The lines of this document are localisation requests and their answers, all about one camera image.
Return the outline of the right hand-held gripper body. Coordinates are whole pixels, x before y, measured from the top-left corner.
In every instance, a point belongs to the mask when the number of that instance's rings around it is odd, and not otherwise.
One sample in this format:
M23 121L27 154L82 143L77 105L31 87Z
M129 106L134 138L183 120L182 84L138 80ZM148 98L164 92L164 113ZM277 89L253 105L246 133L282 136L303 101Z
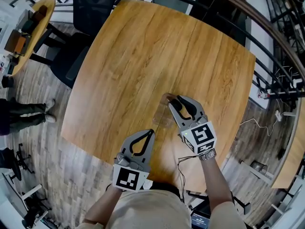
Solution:
M216 133L211 121L194 121L185 128L179 128L182 142L195 154L202 155L215 148Z

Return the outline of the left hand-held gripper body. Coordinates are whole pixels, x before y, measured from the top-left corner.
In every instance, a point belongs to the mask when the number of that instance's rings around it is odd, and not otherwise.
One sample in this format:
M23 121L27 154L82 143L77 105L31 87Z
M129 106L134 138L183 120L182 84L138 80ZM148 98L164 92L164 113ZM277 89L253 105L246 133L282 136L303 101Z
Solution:
M150 170L147 163L118 153L113 165L112 185L124 191L138 192L145 183Z

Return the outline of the wooden desk with white legs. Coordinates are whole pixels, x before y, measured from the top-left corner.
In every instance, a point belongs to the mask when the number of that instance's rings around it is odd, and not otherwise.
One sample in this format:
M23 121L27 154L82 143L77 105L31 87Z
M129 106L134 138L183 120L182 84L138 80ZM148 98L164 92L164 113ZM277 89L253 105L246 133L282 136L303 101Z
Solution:
M274 175L271 188L289 188L305 153L305 98L298 101L295 124L288 146Z

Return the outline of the round wooden table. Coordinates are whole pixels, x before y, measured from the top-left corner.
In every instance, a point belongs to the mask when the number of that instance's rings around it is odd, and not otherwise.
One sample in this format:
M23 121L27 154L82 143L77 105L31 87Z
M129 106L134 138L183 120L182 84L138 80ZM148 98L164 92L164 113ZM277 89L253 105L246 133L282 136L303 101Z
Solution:
M34 53L34 47L45 32L49 21L51 19L51 16L53 14L54 8L55 8L55 0L39 0L36 2L31 8L34 11L38 11L38 9L44 5L47 7L46 16L39 22L39 24L34 29L33 33L31 34L31 39L29 46L26 50L26 53L24 56L19 56L18 64L13 68L12 73L8 74L8 76L14 76L16 75L23 66L27 63L28 60L34 60L43 64L47 64L50 62L50 60L47 60L37 54Z

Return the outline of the clear plastic container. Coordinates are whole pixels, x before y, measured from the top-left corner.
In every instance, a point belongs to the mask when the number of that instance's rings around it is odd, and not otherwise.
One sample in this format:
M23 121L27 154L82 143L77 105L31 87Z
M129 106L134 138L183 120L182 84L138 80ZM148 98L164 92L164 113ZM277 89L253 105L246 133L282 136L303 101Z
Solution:
M168 106L171 102L173 102L175 110L181 111L183 109L182 104L178 101L176 95L170 93L163 94L153 117L154 124L163 128L171 128L175 123L172 112Z

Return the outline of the silver wristwatch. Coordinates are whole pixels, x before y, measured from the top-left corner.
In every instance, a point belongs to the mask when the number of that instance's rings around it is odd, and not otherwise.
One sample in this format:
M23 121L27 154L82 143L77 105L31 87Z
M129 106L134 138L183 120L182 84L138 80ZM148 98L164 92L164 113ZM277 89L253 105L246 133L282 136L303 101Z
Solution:
M216 151L214 148L212 148L211 150L209 150L208 152L202 154L199 156L199 160L201 161L205 161L211 158L215 158L216 157Z

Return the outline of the brown box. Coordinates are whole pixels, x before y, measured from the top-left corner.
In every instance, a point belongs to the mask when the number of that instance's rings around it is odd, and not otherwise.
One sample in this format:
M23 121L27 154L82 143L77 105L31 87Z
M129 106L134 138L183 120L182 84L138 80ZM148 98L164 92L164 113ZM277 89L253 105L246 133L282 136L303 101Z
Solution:
M13 30L6 42L4 49L8 52L24 55L24 45L26 43L26 37L17 30Z

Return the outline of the dark screen device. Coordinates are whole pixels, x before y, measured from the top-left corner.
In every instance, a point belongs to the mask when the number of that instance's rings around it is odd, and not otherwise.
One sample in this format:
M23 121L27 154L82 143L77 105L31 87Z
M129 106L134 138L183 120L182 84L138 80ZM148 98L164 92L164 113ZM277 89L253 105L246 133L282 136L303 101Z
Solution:
M210 213L194 210L191 213L192 229L208 229Z

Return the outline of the black mesh office chair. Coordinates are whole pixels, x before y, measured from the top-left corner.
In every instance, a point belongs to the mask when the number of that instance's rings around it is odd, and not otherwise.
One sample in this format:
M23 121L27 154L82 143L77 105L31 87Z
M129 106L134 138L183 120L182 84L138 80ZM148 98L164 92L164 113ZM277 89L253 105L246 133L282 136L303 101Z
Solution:
M31 59L50 67L52 73L72 88L81 65L96 35L109 17L116 0L73 0L73 25L77 32L68 36L54 26L36 43ZM42 45L57 48L52 60L36 55Z

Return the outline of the person's beige shirt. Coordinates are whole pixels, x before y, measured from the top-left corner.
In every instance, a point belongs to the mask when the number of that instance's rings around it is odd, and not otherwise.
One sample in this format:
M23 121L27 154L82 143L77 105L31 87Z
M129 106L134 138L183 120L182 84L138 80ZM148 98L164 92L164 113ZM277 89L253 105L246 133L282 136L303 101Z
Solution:
M174 193L141 190L123 192L106 226L83 222L77 229L192 229L192 220ZM211 212L208 229L246 229L246 225L233 202L224 202Z

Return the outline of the wooden square table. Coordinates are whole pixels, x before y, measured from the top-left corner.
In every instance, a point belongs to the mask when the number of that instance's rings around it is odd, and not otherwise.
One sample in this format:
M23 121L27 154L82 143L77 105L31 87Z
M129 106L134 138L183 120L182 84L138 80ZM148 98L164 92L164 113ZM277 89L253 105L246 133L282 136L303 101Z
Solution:
M257 59L255 62L272 78L271 83L263 79L262 75L258 72L254 72L256 78L265 84L262 87L259 83L253 82L253 84L258 87L261 92L265 93L266 99L292 99L292 98L305 98L305 67L302 65L301 61L297 57L296 53L285 41L282 34L276 30L271 22L269 22L258 10L256 10L252 5L248 4L243 0L221 0L221 2L227 2L233 5L238 12L242 12L247 15L250 19L256 22L260 28L262 28L279 46L280 50L289 59L292 64L292 68L299 74L300 82L297 83L295 79L292 78L292 74L282 65L282 63L273 56L262 43L258 41L254 36L252 36L247 31L241 29L233 20L229 20L216 9L212 7L207 7L201 2L194 0L179 0L185 2L189 5L193 5L196 8L201 8L210 17L218 18L225 25L230 28L236 29L245 35L247 39L253 42L260 50L264 52L274 63L275 69L269 70Z

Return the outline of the person's right forearm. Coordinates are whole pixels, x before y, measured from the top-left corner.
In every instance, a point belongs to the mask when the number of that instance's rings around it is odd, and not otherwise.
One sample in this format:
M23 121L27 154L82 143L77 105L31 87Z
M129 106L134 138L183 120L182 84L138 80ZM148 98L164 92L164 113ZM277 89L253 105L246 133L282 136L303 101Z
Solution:
M211 211L224 202L232 202L232 195L228 183L220 171L215 158L202 160L201 165Z

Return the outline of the person's left forearm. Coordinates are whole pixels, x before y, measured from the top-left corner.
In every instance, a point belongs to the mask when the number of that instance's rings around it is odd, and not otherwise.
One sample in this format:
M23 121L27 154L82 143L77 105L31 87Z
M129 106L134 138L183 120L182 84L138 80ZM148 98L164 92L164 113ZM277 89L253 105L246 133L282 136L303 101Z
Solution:
M87 211L83 222L89 224L99 223L106 226L122 193L122 189L110 185L98 201Z

